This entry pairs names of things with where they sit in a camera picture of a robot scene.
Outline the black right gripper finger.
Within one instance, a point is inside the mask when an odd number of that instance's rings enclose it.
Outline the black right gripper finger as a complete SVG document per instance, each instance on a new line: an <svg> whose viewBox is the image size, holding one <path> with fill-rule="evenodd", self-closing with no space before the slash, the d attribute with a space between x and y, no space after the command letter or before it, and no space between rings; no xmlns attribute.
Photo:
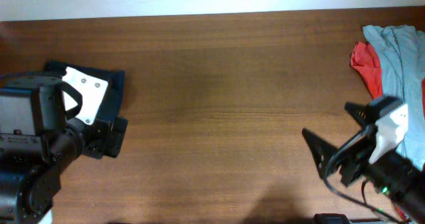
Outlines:
<svg viewBox="0 0 425 224"><path fill-rule="evenodd" d="M356 123L360 125L360 127L364 128L368 125L365 105L346 102L344 109L356 121Z"/></svg>
<svg viewBox="0 0 425 224"><path fill-rule="evenodd" d="M325 177L325 166L331 157L336 154L338 148L307 128L303 128L301 133L310 149L318 175L323 179Z"/></svg>

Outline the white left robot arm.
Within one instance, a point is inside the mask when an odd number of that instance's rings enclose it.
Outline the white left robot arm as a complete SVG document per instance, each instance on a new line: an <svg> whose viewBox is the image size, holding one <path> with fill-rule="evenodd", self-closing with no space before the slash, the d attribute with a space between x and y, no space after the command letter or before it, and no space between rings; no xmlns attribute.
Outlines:
<svg viewBox="0 0 425 224"><path fill-rule="evenodd" d="M40 223L80 156L116 158L128 120L77 119L82 93L62 73L6 74L1 88L1 222Z"/></svg>

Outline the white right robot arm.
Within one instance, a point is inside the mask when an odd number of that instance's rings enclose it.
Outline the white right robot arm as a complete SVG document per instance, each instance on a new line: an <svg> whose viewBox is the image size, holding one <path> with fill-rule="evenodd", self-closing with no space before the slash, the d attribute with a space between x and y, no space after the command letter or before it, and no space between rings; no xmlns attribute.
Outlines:
<svg viewBox="0 0 425 224"><path fill-rule="evenodd" d="M408 130L407 103L394 96L381 96L367 105L347 102L345 110L361 129L339 148L307 128L301 131L321 180L335 195L371 210L385 221L398 223L397 218L365 199L341 193L328 181L339 173L341 183L349 187L364 178L406 215L405 223L423 223L424 172L396 150Z"/></svg>

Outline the folded navy blue garment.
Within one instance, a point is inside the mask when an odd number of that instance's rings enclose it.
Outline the folded navy blue garment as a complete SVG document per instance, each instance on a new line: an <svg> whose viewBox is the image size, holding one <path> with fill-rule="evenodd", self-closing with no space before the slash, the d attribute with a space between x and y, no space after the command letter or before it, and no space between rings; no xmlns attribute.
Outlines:
<svg viewBox="0 0 425 224"><path fill-rule="evenodd" d="M99 68L89 68L68 64L57 60L47 61L44 65L44 71L63 72L67 67L75 68L76 70L100 78L108 82L106 95L100 104L96 118L113 122L120 112L124 95L124 70L102 70Z"/></svg>

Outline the red t-shirt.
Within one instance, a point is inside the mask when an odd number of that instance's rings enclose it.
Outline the red t-shirt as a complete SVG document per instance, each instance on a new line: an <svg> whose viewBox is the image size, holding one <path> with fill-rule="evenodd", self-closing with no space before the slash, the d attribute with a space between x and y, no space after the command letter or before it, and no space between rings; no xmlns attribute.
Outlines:
<svg viewBox="0 0 425 224"><path fill-rule="evenodd" d="M350 66L361 76L372 99L383 95L383 70L372 44L358 42L351 53Z"/></svg>

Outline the dark object at bottom edge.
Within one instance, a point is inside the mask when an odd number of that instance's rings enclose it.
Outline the dark object at bottom edge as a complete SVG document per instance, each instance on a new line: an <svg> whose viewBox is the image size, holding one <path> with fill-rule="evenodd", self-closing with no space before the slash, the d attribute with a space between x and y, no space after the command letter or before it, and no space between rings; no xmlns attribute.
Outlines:
<svg viewBox="0 0 425 224"><path fill-rule="evenodd" d="M319 213L313 216L312 224L387 224L387 221L378 219L348 219L344 214Z"/></svg>

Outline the grey t-shirt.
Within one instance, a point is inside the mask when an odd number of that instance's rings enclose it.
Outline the grey t-shirt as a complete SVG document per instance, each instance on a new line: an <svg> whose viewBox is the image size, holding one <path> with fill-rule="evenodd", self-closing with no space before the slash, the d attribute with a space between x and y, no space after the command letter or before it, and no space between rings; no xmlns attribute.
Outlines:
<svg viewBox="0 0 425 224"><path fill-rule="evenodd" d="M363 34L380 61L382 91L408 105L408 131L397 152L419 169L424 165L424 32L413 26L367 25Z"/></svg>

